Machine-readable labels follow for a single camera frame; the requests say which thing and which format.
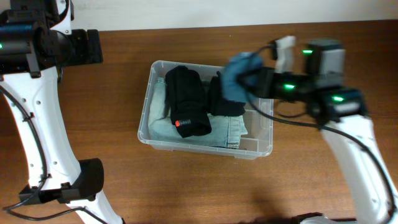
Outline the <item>blue cloth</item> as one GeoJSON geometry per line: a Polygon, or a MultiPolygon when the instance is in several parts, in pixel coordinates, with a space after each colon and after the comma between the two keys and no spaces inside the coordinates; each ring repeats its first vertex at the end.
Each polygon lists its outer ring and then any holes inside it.
{"type": "Polygon", "coordinates": [[[241,52],[230,58],[220,76],[222,97],[228,101],[247,103],[247,91],[238,83],[238,77],[262,67],[262,57],[251,52],[241,52]]]}

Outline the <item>dark green cloth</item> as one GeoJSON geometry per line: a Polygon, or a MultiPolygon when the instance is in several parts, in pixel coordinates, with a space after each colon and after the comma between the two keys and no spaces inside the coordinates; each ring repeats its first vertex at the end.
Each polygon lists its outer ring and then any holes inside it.
{"type": "Polygon", "coordinates": [[[221,72],[217,71],[212,77],[208,90],[208,112],[213,116],[241,116],[246,110],[245,103],[229,101],[223,98],[220,84],[221,72]]]}

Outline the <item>light blue jeans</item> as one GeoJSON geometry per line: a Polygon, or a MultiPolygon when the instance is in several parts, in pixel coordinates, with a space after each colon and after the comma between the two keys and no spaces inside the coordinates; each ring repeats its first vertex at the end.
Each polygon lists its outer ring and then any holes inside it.
{"type": "Polygon", "coordinates": [[[172,125],[170,109],[166,102],[165,79],[160,77],[154,85],[150,103],[148,128],[151,139],[156,141],[177,142],[211,147],[228,147],[237,149],[242,135],[248,133],[243,116],[208,115],[212,131],[204,136],[181,137],[177,128],[172,125]]]}

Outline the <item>black garment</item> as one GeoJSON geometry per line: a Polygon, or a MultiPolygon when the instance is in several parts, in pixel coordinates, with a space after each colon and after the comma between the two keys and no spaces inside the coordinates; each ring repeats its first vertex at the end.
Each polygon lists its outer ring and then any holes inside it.
{"type": "Polygon", "coordinates": [[[205,136],[212,131],[206,92],[198,72],[177,66],[165,75],[170,119],[182,138],[205,136]]]}

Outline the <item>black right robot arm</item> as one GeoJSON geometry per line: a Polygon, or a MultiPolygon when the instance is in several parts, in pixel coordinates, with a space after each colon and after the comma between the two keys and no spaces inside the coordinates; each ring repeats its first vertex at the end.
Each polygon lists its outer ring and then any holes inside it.
{"type": "Polygon", "coordinates": [[[271,42],[274,68],[253,68],[258,52],[245,58],[237,82],[245,96],[305,103],[333,151],[350,189],[356,223],[397,223],[397,189],[379,152],[373,122],[360,90],[343,85],[345,49],[338,40],[317,39],[303,49],[302,75],[291,72],[292,47],[286,39],[271,42]]]}

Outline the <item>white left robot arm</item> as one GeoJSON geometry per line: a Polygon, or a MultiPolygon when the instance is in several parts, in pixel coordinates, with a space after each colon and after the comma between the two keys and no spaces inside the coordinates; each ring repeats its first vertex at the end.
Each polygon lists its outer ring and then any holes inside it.
{"type": "Polygon", "coordinates": [[[64,203],[85,223],[122,223],[97,159],[76,159],[58,100],[63,69],[103,61],[97,30],[72,29],[71,1],[11,1],[1,13],[1,93],[14,116],[29,181],[19,206],[64,203]]]}

